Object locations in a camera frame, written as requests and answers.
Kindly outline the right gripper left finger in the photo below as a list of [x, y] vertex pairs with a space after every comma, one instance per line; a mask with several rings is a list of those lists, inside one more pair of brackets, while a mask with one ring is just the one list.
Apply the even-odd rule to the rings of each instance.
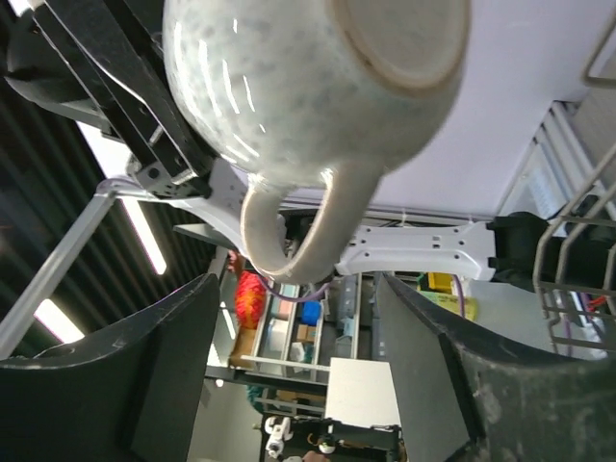
[[187, 460], [218, 308], [205, 274], [76, 343], [2, 361], [2, 460]]

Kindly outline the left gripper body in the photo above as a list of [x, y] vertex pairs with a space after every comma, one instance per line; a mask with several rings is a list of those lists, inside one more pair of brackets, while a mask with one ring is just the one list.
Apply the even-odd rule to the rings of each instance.
[[164, 69], [162, 1], [29, 1], [2, 75], [52, 113], [131, 153], [128, 174], [161, 198], [208, 198], [215, 151], [181, 115]]

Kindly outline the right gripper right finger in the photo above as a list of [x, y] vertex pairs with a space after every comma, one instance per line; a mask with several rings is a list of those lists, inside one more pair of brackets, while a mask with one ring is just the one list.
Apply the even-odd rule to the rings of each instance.
[[376, 305], [413, 461], [611, 461], [615, 363], [510, 340], [382, 275]]

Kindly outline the cream speckled ceramic mug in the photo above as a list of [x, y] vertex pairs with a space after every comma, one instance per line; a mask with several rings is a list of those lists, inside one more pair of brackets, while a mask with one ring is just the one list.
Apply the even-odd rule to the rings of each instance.
[[246, 172], [246, 257], [279, 283], [323, 280], [382, 177], [445, 124], [468, 1], [168, 1], [167, 80], [185, 120]]

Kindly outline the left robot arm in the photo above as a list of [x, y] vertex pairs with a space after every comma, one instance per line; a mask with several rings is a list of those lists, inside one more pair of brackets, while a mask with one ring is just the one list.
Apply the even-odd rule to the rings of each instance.
[[[159, 202], [201, 222], [193, 233], [238, 248], [244, 186], [199, 141], [169, 99], [159, 1], [37, 2], [10, 33], [5, 80], [52, 113], [108, 131], [133, 153], [100, 193]], [[453, 227], [360, 227], [329, 276], [428, 271], [493, 280], [530, 291], [615, 291], [615, 222], [598, 177], [551, 220], [515, 213]]]

